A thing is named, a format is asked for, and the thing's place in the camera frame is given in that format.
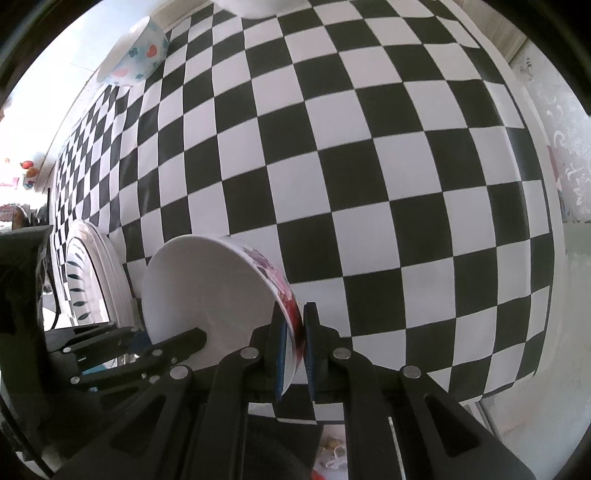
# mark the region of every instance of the bowl with floral pattern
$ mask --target bowl with floral pattern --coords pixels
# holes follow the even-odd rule
[[[113,46],[100,64],[97,81],[133,86],[148,78],[163,62],[168,38],[150,17],[144,17]]]

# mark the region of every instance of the black cable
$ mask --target black cable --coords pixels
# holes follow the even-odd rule
[[[15,436],[18,443],[20,443],[22,448],[33,459],[33,462],[37,464],[41,471],[47,475],[48,478],[51,478],[54,475],[54,471],[49,468],[49,465],[45,463],[45,460],[41,458],[41,455],[37,453],[37,451],[33,448],[33,445],[31,445],[25,434],[22,432],[21,428],[18,426],[17,421],[12,416],[8,405],[6,405],[2,395],[0,395],[0,413],[4,417],[4,420],[6,420],[8,427],[12,430],[12,434]]]

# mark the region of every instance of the metal screw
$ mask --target metal screw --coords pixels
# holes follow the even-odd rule
[[[170,376],[175,380],[182,380],[189,374],[189,369],[184,365],[178,365],[170,371]]]
[[[240,356],[246,360],[254,360],[258,356],[258,350],[253,346],[247,346],[242,349]]]
[[[347,360],[351,358],[351,350],[348,348],[335,348],[333,351],[333,356],[339,360]]]
[[[415,367],[414,365],[407,365],[402,369],[402,373],[407,378],[419,378],[421,376],[421,369],[419,367]]]

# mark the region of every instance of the checkerboard pattern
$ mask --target checkerboard pattern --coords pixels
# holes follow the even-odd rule
[[[89,220],[141,299],[166,241],[232,235],[377,365],[418,365],[459,401],[535,372],[546,185],[502,75],[445,5],[313,0],[243,20],[210,4],[168,36],[160,68],[106,87],[64,147],[61,263],[70,222]]]

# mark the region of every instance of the red heart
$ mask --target red heart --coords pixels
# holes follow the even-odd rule
[[[123,78],[125,75],[129,73],[129,69],[119,69],[113,72],[114,77]]]

